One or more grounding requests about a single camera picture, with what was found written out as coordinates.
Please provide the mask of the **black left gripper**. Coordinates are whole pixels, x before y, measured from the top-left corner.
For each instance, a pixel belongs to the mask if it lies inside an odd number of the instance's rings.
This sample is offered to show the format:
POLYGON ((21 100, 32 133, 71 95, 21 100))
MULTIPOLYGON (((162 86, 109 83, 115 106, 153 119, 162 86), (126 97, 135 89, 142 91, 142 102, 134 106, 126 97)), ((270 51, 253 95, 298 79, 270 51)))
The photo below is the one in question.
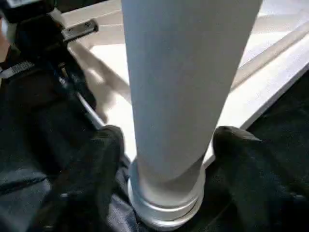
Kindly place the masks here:
POLYGON ((14 45, 34 62, 59 64, 58 81, 67 97, 77 102, 80 94, 96 108, 96 99, 88 87, 85 73, 68 50, 68 44, 98 31, 94 19, 65 27, 52 17, 34 17, 17 24, 14 45))

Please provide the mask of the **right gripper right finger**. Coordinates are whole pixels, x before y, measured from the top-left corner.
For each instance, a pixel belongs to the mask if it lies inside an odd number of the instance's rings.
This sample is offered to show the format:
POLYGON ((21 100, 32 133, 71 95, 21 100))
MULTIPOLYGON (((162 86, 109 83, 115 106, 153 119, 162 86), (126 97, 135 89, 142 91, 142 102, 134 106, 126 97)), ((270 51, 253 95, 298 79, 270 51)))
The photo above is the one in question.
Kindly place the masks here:
POLYGON ((262 140, 237 127, 219 126, 212 148, 246 232, 309 230, 309 192, 262 140))

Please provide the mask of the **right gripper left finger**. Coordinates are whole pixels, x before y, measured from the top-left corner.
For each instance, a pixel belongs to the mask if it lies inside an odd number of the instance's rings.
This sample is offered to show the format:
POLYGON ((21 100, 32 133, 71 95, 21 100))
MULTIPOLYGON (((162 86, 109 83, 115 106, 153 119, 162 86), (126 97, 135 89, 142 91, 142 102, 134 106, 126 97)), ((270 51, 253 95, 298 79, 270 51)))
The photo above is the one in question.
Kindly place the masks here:
POLYGON ((31 232, 102 232, 124 153, 117 126, 104 126, 53 182, 29 226, 31 232))

